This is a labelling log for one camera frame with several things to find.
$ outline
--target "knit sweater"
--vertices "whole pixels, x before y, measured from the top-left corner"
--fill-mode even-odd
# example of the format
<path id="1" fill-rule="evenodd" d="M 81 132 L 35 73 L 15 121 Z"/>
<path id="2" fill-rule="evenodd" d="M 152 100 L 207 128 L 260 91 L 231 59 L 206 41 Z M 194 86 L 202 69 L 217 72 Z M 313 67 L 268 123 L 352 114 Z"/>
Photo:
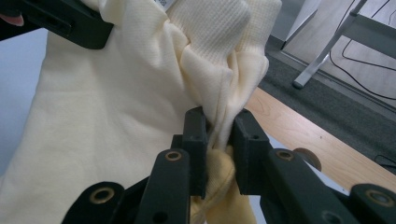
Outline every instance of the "knit sweater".
<path id="1" fill-rule="evenodd" d="M 278 0 L 176 0 L 167 11 L 154 0 L 83 2 L 115 27 L 100 50 L 49 34 L 23 138 L 0 183 L 0 223 L 60 223 L 90 185 L 132 186 L 198 105 L 211 126 L 209 158 L 231 158 L 232 121 L 266 73 L 263 46 L 280 8 Z M 217 203 L 233 188 L 224 160 L 209 172 Z M 193 222 L 211 217 L 207 209 L 191 209 Z"/>

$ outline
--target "wooden table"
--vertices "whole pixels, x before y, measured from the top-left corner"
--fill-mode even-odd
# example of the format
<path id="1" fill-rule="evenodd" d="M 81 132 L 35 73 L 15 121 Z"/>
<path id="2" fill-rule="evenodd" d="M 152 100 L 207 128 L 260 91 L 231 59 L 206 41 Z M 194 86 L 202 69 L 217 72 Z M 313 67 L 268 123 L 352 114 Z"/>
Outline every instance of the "wooden table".
<path id="1" fill-rule="evenodd" d="M 268 93 L 254 91 L 246 109 L 266 133 L 288 149 L 305 147 L 322 163 L 322 173 L 344 189 L 372 183 L 396 192 L 396 176 L 341 142 Z"/>

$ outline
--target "black cable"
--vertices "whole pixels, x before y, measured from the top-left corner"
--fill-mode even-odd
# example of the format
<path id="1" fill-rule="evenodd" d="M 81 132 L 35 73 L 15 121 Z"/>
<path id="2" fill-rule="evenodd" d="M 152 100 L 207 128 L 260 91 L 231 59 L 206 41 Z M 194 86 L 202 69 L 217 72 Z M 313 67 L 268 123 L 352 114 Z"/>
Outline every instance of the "black cable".
<path id="1" fill-rule="evenodd" d="M 353 0 L 352 3 L 349 5 L 348 9 L 346 10 L 346 12 L 345 12 L 345 14 L 344 14 L 344 16 L 343 16 L 343 19 L 341 19 L 340 23 L 338 23 L 338 26 L 337 26 L 337 29 L 335 30 L 335 32 L 340 28 L 341 23 L 343 22 L 345 16 L 347 15 L 348 11 L 349 11 L 350 8 L 352 7 L 352 5 L 355 3 L 355 1 L 356 1 L 356 0 Z M 330 61 L 332 62 L 332 64 L 334 64 L 334 66 L 336 66 L 337 68 L 339 68 L 339 69 L 341 69 L 343 72 L 345 72 L 350 78 L 352 78 L 358 85 L 360 85 L 360 86 L 361 86 L 362 88 L 364 88 L 366 91 L 370 92 L 370 93 L 373 94 L 373 95 L 376 95 L 376 96 L 378 96 L 378 97 L 381 97 L 381 98 L 385 98 L 385 99 L 388 99 L 388 100 L 396 100 L 396 98 L 391 98 L 391 97 L 388 97 L 388 96 L 381 95 L 381 94 L 378 94 L 378 93 L 376 93 L 376 92 L 370 91 L 370 90 L 367 89 L 365 86 L 363 86 L 356 78 L 354 78 L 352 75 L 350 75 L 350 74 L 348 73 L 347 70 L 345 70 L 344 68 L 342 68 L 341 66 L 339 66 L 338 64 L 336 64 L 336 63 L 332 60 L 332 51 L 331 51 L 331 50 L 330 50 L 330 52 L 329 52 L 329 56 L 330 56 Z"/>
<path id="2" fill-rule="evenodd" d="M 392 18 L 393 14 L 395 14 L 395 12 L 396 12 L 396 10 L 394 10 L 394 11 L 392 12 L 392 14 L 390 14 L 388 25 L 390 25 L 390 19 Z"/>
<path id="3" fill-rule="evenodd" d="M 373 18 L 384 6 L 386 6 L 387 3 L 388 3 L 389 1 L 390 1 L 390 0 L 388 0 L 387 2 L 385 2 L 385 3 L 373 14 L 373 16 L 371 16 L 371 18 Z M 351 42 L 352 42 L 352 39 L 350 39 L 350 40 L 347 42 L 346 46 L 344 47 L 343 53 L 342 53 L 343 58 L 348 59 L 348 60 L 350 60 L 350 61 L 357 62 L 357 63 L 365 63 L 365 64 L 369 64 L 369 65 L 372 65 L 372 66 L 375 66 L 375 67 L 381 67 L 381 68 L 385 68 L 385 69 L 392 70 L 392 71 L 395 71 L 395 72 L 396 72 L 396 69 L 391 68 L 391 67 L 386 67 L 386 66 L 384 66 L 384 65 L 380 65 L 380 64 L 377 64 L 377 63 L 367 63 L 367 62 L 364 62 L 364 61 L 361 61 L 361 60 L 357 60 L 357 59 L 353 59 L 353 58 L 347 57 L 347 56 L 346 56 L 346 50 L 347 50 L 347 47 L 349 47 L 349 44 L 350 44 Z"/>

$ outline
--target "yellow cloth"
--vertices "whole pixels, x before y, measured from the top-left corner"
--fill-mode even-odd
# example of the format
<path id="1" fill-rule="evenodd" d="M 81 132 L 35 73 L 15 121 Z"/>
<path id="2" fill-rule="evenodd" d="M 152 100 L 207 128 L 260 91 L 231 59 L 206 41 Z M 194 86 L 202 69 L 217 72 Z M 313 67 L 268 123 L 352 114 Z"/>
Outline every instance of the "yellow cloth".
<path id="1" fill-rule="evenodd" d="M 206 197 L 191 197 L 191 224 L 256 223 L 248 196 L 239 194 L 234 174 L 232 148 L 207 152 Z"/>

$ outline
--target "black plastic part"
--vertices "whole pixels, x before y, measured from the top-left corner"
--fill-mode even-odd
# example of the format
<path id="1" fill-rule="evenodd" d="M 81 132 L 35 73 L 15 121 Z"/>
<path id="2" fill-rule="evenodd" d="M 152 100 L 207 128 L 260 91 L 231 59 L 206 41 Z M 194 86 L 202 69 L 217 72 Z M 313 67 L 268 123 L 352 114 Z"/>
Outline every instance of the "black plastic part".
<path id="1" fill-rule="evenodd" d="M 148 179 L 134 223 L 189 223 L 189 183 L 189 154 L 181 149 L 161 152 Z"/>
<path id="2" fill-rule="evenodd" d="M 19 17 L 21 15 L 21 12 L 17 9 L 0 8 L 0 14 L 9 17 Z"/>
<path id="3" fill-rule="evenodd" d="M 24 25 L 23 26 L 15 26 L 6 23 L 3 20 L 0 20 L 0 41 L 17 36 L 17 35 L 23 35 L 25 33 L 31 32 L 33 30 L 36 30 L 40 28 L 39 26 L 35 25 L 34 23 L 31 23 L 30 21 L 27 20 L 25 16 L 24 17 Z"/>
<path id="4" fill-rule="evenodd" d="M 313 161 L 312 158 L 310 158 L 308 155 L 306 155 L 305 153 L 301 152 L 301 151 L 293 151 L 294 154 L 298 155 L 301 157 L 301 159 L 303 159 L 304 161 L 306 161 L 308 164 L 310 164 L 312 167 L 314 167 L 315 169 L 319 170 L 320 169 L 317 167 L 317 165 L 315 164 L 315 161 Z"/>
<path id="5" fill-rule="evenodd" d="M 174 134 L 172 138 L 171 148 L 182 148 L 183 144 L 183 135 L 182 134 Z"/>
<path id="6" fill-rule="evenodd" d="M 0 8 L 19 10 L 28 21 L 86 49 L 102 49 L 113 28 L 113 24 L 103 21 L 98 12 L 79 0 L 7 0 Z"/>
<path id="7" fill-rule="evenodd" d="M 149 178 L 146 177 L 125 190 L 122 204 L 113 223 L 134 223 L 148 182 Z"/>
<path id="8" fill-rule="evenodd" d="M 359 223 L 292 151 L 271 150 L 263 166 L 291 223 Z"/>
<path id="9" fill-rule="evenodd" d="M 270 181 L 266 181 L 265 183 L 262 196 L 260 197 L 260 207 L 262 208 L 262 214 L 267 224 L 290 223 L 289 214 Z"/>
<path id="10" fill-rule="evenodd" d="M 63 224 L 114 223 L 123 194 L 124 188 L 116 183 L 101 182 L 92 185 L 70 207 Z"/>
<path id="11" fill-rule="evenodd" d="M 246 109 L 233 122 L 231 136 L 235 178 L 241 194 L 262 195 L 265 178 L 262 178 L 262 160 L 273 149 L 260 124 Z"/>
<path id="12" fill-rule="evenodd" d="M 182 147 L 190 154 L 190 194 L 205 197 L 206 193 L 206 117 L 201 107 L 187 111 L 184 119 Z"/>
<path id="13" fill-rule="evenodd" d="M 361 223 L 395 223 L 396 194 L 373 184 L 355 185 L 350 191 L 350 209 Z"/>

